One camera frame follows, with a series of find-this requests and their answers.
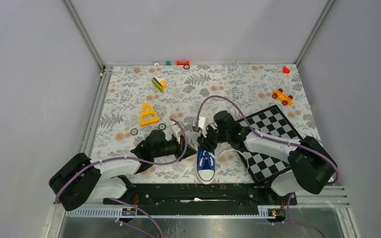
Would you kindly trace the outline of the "white shoelace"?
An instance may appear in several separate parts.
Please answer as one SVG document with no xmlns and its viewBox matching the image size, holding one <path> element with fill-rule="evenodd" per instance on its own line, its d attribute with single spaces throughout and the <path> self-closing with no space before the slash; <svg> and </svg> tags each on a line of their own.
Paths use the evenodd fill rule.
<svg viewBox="0 0 381 238">
<path fill-rule="evenodd" d="M 203 158 L 209 158 L 209 159 L 210 158 L 217 159 L 217 158 L 221 158 L 223 156 L 225 156 L 225 161 L 227 161 L 227 162 L 232 161 L 232 160 L 236 159 L 237 157 L 243 158 L 243 161 L 246 163 L 249 160 L 249 158 L 247 156 L 245 156 L 243 154 L 243 152 L 240 152 L 236 149 L 226 149 L 226 150 L 221 151 L 219 154 L 215 154 L 215 152 L 205 152 L 202 157 Z"/>
</svg>

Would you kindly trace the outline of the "blue canvas sneaker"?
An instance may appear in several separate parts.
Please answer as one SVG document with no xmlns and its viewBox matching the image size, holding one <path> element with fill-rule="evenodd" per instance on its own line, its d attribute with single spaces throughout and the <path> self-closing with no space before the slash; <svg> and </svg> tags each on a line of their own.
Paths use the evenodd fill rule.
<svg viewBox="0 0 381 238">
<path fill-rule="evenodd" d="M 202 184 L 213 182 L 216 173 L 215 152 L 199 148 L 197 151 L 195 172 Z"/>
</svg>

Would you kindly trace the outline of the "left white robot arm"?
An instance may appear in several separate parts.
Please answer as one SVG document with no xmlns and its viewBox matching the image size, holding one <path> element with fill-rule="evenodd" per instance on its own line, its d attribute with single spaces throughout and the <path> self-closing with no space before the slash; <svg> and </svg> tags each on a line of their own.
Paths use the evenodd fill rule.
<svg viewBox="0 0 381 238">
<path fill-rule="evenodd" d="M 146 171 L 159 157 L 174 156 L 181 160 L 196 153 L 184 136 L 167 140 L 165 133 L 157 129 L 123 157 L 92 162 L 85 153 L 76 154 L 51 177 L 49 186 L 66 211 L 105 198 L 127 204 L 133 200 L 134 191 L 126 175 Z"/>
</svg>

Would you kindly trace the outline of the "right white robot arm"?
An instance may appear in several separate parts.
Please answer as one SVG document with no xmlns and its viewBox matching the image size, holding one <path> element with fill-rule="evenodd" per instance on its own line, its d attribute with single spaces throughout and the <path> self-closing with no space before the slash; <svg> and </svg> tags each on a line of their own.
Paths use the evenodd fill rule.
<svg viewBox="0 0 381 238">
<path fill-rule="evenodd" d="M 268 187 L 264 196 L 271 204 L 294 191 L 319 194 L 338 174 L 321 144 L 311 136 L 298 138 L 280 113 L 236 121 L 228 111 L 220 111 L 213 119 L 197 140 L 200 148 L 212 152 L 218 144 L 228 143 L 246 160 L 253 180 Z"/>
</svg>

